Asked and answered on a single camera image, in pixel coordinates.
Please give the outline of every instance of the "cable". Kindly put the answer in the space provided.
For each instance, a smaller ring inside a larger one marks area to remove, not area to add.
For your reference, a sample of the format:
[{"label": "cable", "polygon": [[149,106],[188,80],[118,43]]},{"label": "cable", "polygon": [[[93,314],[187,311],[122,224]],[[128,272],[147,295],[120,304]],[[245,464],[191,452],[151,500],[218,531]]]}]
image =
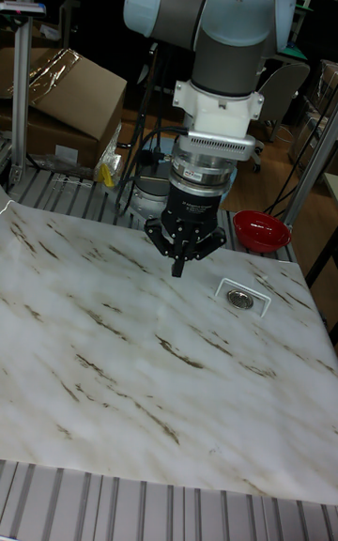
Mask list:
[{"label": "cable", "polygon": [[160,62],[160,64],[157,64],[156,61],[155,61],[154,66],[150,70],[150,73],[148,75],[145,94],[144,94],[144,96],[142,98],[141,105],[140,105],[140,108],[139,108],[139,111],[138,111],[138,114],[137,114],[137,117],[136,117],[134,131],[132,133],[131,141],[129,142],[130,150],[129,150],[126,162],[125,162],[123,170],[122,170],[121,179],[124,179],[124,177],[126,176],[128,166],[129,166],[129,162],[131,160],[131,153],[132,153],[132,150],[133,150],[134,146],[137,144],[140,136],[141,136],[141,140],[143,138],[143,134],[144,134],[144,130],[145,130],[145,123],[146,123],[146,111],[147,111],[147,107],[149,105],[151,95],[153,93],[153,90],[154,90],[154,87],[155,87],[155,84],[156,84],[156,80],[157,80],[158,75],[159,75],[160,69],[161,69],[161,62]]},{"label": "cable", "polygon": [[[276,205],[278,205],[279,203],[282,203],[285,199],[287,199],[288,196],[290,196],[290,194],[292,194],[298,187],[298,184],[296,184],[296,186],[294,186],[294,188],[289,191],[287,194],[285,194],[284,196],[282,196],[276,203],[275,203],[275,207]],[[267,211],[269,211],[269,207],[267,207],[266,209],[264,209],[263,213],[267,213]]]},{"label": "cable", "polygon": [[[278,128],[278,131],[279,130],[285,130],[285,131],[288,131],[288,133],[290,134],[290,136],[292,136],[292,140],[293,140],[293,133],[292,131],[290,131],[288,128],[286,128],[285,126],[280,126]],[[279,138],[280,140],[283,140],[285,143],[292,143],[292,140],[286,140],[286,138],[282,138],[282,136],[276,136],[276,138]]]},{"label": "cable", "polygon": [[131,164],[129,166],[128,173],[126,174],[124,179],[121,180],[120,185],[119,185],[119,190],[118,190],[118,194],[117,194],[116,201],[115,201],[114,224],[117,222],[117,219],[119,217],[122,217],[126,213],[128,207],[130,205],[131,195],[132,195],[133,187],[134,187],[134,184],[135,184],[135,179],[137,177],[137,172],[136,172],[136,175],[133,178],[133,183],[131,185],[131,192],[130,192],[130,195],[129,195],[128,200],[127,200],[127,205],[126,205],[126,207],[124,207],[123,211],[120,212],[120,201],[121,201],[123,191],[124,191],[124,189],[126,187],[126,184],[128,184],[128,182],[131,181],[131,172],[132,172],[134,166],[137,165],[137,163],[138,163],[138,160],[139,160],[140,153],[141,153],[142,149],[144,148],[147,141],[150,140],[150,138],[155,136],[158,132],[162,132],[162,131],[174,131],[179,135],[182,135],[182,134],[187,135],[188,134],[188,129],[187,128],[180,127],[180,126],[164,126],[164,127],[161,127],[161,128],[155,128],[152,132],[147,134],[145,136],[145,138],[142,139],[142,141],[140,143],[140,146],[138,147],[137,151],[135,152],[135,154],[134,154],[134,156],[133,156],[133,158],[131,160]]},{"label": "cable", "polygon": [[[164,85],[165,85],[165,80],[166,80],[166,76],[167,76],[167,73],[168,73],[168,68],[169,68],[170,62],[172,60],[173,51],[174,51],[174,47],[172,45],[167,46],[166,51],[164,51],[163,61],[165,61],[165,64],[164,64],[164,68],[163,68],[162,76],[161,76],[161,88],[160,88],[160,97],[159,97],[159,112],[158,112],[158,118],[157,118],[157,122],[156,122],[156,127],[157,128],[161,127]],[[156,148],[157,148],[158,151],[161,151],[161,132],[160,131],[157,133]]]},{"label": "cable", "polygon": [[334,89],[334,91],[333,91],[333,93],[332,93],[332,96],[330,97],[330,100],[328,101],[328,104],[327,104],[327,106],[326,106],[325,109],[324,109],[323,114],[322,114],[322,115],[320,116],[320,118],[318,119],[318,121],[317,121],[317,123],[316,123],[314,129],[312,130],[312,132],[311,132],[309,138],[307,139],[307,141],[306,141],[306,143],[304,144],[302,150],[300,151],[299,156],[298,156],[297,159],[295,160],[295,162],[294,162],[294,164],[293,164],[293,167],[292,167],[292,169],[291,169],[291,171],[290,171],[290,173],[289,173],[289,175],[288,175],[288,177],[287,177],[287,179],[286,179],[286,181],[285,181],[285,183],[284,183],[282,189],[279,191],[276,200],[274,201],[274,203],[273,203],[271,206],[269,206],[269,207],[265,210],[265,212],[271,214],[271,213],[273,212],[274,208],[276,207],[276,205],[278,205],[278,203],[280,202],[280,198],[281,198],[281,196],[283,195],[283,192],[284,192],[284,190],[285,190],[287,184],[289,183],[290,179],[292,178],[292,175],[293,175],[294,172],[296,171],[296,168],[297,168],[297,166],[298,166],[298,164],[299,164],[299,162],[300,162],[300,159],[301,159],[301,157],[303,156],[305,150],[306,150],[307,147],[310,145],[310,143],[311,143],[313,137],[315,136],[315,133],[316,133],[316,131],[318,130],[318,128],[319,128],[319,126],[320,126],[320,124],[321,124],[321,122],[322,122],[322,120],[323,120],[323,117],[325,117],[326,113],[328,112],[328,109],[329,109],[329,107],[330,107],[330,104],[332,103],[333,98],[335,97],[337,91],[338,91],[338,86],[335,87],[335,89]]}]

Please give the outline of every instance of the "white mounting bracket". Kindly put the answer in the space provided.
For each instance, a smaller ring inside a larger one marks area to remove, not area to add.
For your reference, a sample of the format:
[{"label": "white mounting bracket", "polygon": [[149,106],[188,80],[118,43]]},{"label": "white mounting bracket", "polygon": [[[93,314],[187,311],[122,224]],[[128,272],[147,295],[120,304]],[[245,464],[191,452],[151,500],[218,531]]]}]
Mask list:
[{"label": "white mounting bracket", "polygon": [[264,317],[264,315],[268,311],[269,305],[271,303],[271,298],[270,297],[267,297],[267,295],[263,295],[262,293],[259,293],[257,290],[254,290],[253,288],[249,288],[248,286],[241,285],[239,282],[236,282],[235,280],[231,280],[230,278],[222,278],[222,280],[220,281],[220,283],[218,285],[218,288],[217,288],[217,290],[215,292],[215,297],[217,297],[217,295],[219,294],[219,292],[220,292],[220,290],[221,290],[224,283],[227,283],[228,285],[230,285],[233,288],[238,288],[239,290],[244,290],[245,292],[250,293],[251,295],[253,295],[257,299],[260,299],[261,301],[263,301],[264,305],[263,305],[263,310],[262,310],[262,313],[261,313],[260,316]]},{"label": "white mounting bracket", "polygon": [[258,119],[264,97],[221,97],[202,92],[192,82],[177,82],[173,104],[192,117],[196,131],[245,138],[251,119]]}]

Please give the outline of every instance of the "black cable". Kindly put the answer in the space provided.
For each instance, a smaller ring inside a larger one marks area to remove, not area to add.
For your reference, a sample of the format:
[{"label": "black cable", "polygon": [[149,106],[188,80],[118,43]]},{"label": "black cable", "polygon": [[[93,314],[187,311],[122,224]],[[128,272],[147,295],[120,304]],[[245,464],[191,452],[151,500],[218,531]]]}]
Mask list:
[{"label": "black cable", "polygon": [[128,169],[128,173],[126,174],[124,179],[120,181],[119,190],[118,190],[118,194],[117,194],[116,201],[115,201],[114,224],[117,222],[117,219],[119,217],[122,217],[126,213],[128,207],[130,205],[131,195],[132,195],[133,187],[134,187],[134,184],[135,184],[135,179],[133,180],[133,183],[131,185],[131,192],[130,192],[130,195],[128,197],[126,207],[124,207],[123,211],[120,212],[120,201],[121,201],[123,191],[125,189],[126,184],[131,181],[131,172],[132,172],[133,168],[135,167],[135,165],[137,165],[137,163],[138,163],[141,151],[144,148],[147,141],[150,140],[150,138],[152,138],[153,136],[155,136],[159,131],[174,131],[179,135],[183,135],[183,134],[187,135],[188,134],[188,129],[187,128],[180,127],[180,126],[164,126],[164,127],[161,127],[161,128],[155,128],[152,132],[147,134],[145,136],[145,138],[142,139],[142,141],[140,143],[140,146],[138,147],[137,151],[135,152],[135,154],[134,154],[134,156],[132,158],[131,164],[130,164],[129,169]]},{"label": "black cable", "polygon": [[41,171],[40,166],[37,164],[37,162],[31,157],[29,153],[26,153],[26,159],[38,170],[38,172]]},{"label": "black cable", "polygon": [[[290,196],[290,194],[292,194],[297,189],[297,187],[298,187],[298,184],[296,184],[296,186],[294,186],[293,189],[289,191],[287,194],[285,194],[284,196],[281,196],[281,198],[278,199],[278,201],[275,203],[275,207],[276,205],[278,205],[279,203],[282,203],[285,199],[287,199],[287,197]],[[267,213],[268,210],[269,210],[269,207],[264,209],[263,213]]]},{"label": "black cable", "polygon": [[[166,47],[166,51],[164,53],[163,60],[165,61],[165,63],[164,63],[164,67],[163,67],[163,70],[162,70],[162,76],[161,76],[161,87],[160,87],[160,96],[159,96],[159,110],[158,110],[158,118],[157,118],[157,122],[156,122],[156,127],[157,128],[161,127],[162,111],[163,111],[164,85],[165,85],[165,80],[166,80],[166,77],[167,77],[169,65],[170,65],[170,62],[171,62],[171,59],[172,59],[172,56],[173,56],[173,51],[174,51],[174,47],[169,45],[168,47]],[[161,132],[160,131],[157,133],[156,149],[159,152],[161,152]]]},{"label": "black cable", "polygon": [[142,98],[142,102],[141,102],[141,105],[140,105],[140,108],[139,108],[139,111],[138,111],[138,114],[137,114],[137,117],[136,117],[134,131],[133,131],[133,134],[132,134],[132,137],[131,137],[131,141],[129,143],[130,150],[129,150],[126,162],[125,162],[123,170],[122,170],[121,179],[124,179],[124,177],[126,176],[128,166],[129,166],[129,162],[131,160],[131,153],[132,153],[132,150],[133,150],[134,146],[137,144],[140,137],[141,137],[141,141],[143,139],[143,134],[144,134],[144,130],[145,130],[145,124],[146,124],[146,111],[147,111],[147,107],[149,105],[152,93],[154,91],[154,87],[155,87],[157,78],[159,76],[160,69],[161,69],[161,62],[160,62],[160,64],[157,64],[155,66],[154,74],[153,74],[152,78],[150,80],[148,80],[148,82],[146,84],[145,94],[144,94],[144,96]]},{"label": "black cable", "polygon": [[274,218],[279,218],[280,215],[283,215],[284,211],[285,211],[285,209],[282,209],[282,211],[280,211],[279,213],[277,213],[277,215],[274,215],[273,217]]},{"label": "black cable", "polygon": [[326,113],[328,112],[328,109],[329,109],[329,107],[330,107],[330,104],[332,103],[333,98],[334,98],[334,96],[335,96],[337,90],[338,90],[338,86],[336,86],[336,87],[334,88],[334,91],[333,91],[333,93],[332,93],[332,96],[330,97],[330,100],[328,101],[328,104],[327,104],[327,106],[325,107],[323,114],[322,114],[322,115],[320,116],[320,118],[318,119],[318,121],[317,121],[317,123],[316,123],[314,129],[312,130],[312,132],[311,132],[309,138],[307,139],[305,145],[303,146],[302,150],[300,151],[299,156],[298,156],[297,159],[295,160],[294,165],[293,165],[293,167],[292,167],[292,169],[291,169],[291,171],[290,171],[290,173],[289,173],[289,175],[288,175],[288,177],[287,177],[287,179],[286,179],[286,181],[285,181],[285,183],[284,183],[282,189],[279,191],[276,200],[274,201],[274,203],[273,203],[272,205],[270,205],[268,208],[265,209],[265,212],[271,214],[271,213],[273,212],[273,210],[275,209],[276,205],[278,205],[278,203],[280,203],[281,196],[282,196],[282,194],[283,194],[283,192],[284,192],[284,190],[285,190],[287,184],[289,183],[290,179],[292,178],[293,173],[296,171],[296,168],[297,168],[297,166],[298,166],[298,164],[299,164],[299,162],[300,162],[300,159],[301,159],[301,157],[303,156],[305,150],[306,150],[307,147],[310,145],[310,143],[311,143],[311,141],[312,141],[312,139],[313,139],[313,137],[314,137],[316,131],[318,130],[318,128],[319,128],[319,126],[320,126],[320,124],[321,124],[321,122],[322,122],[322,120],[323,120],[323,117],[325,117]]}]

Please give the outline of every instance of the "gray ribbed conveyor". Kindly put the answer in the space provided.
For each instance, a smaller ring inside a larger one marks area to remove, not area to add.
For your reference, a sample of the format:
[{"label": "gray ribbed conveyor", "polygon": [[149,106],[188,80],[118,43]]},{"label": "gray ribbed conveyor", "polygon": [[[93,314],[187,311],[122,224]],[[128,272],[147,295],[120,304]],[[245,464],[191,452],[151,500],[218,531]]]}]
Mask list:
[{"label": "gray ribbed conveyor", "polygon": [[14,462],[0,462],[0,518],[0,534],[21,541],[338,539],[333,506]]}]

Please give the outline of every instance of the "white marble surface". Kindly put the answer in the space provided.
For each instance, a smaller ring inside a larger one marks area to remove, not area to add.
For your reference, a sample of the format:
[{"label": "white marble surface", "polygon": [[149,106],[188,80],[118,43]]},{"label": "white marble surface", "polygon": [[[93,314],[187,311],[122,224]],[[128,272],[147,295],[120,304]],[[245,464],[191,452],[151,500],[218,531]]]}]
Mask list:
[{"label": "white marble surface", "polygon": [[338,503],[337,362],[296,264],[219,250],[173,279],[143,233],[7,202],[0,458]]}]

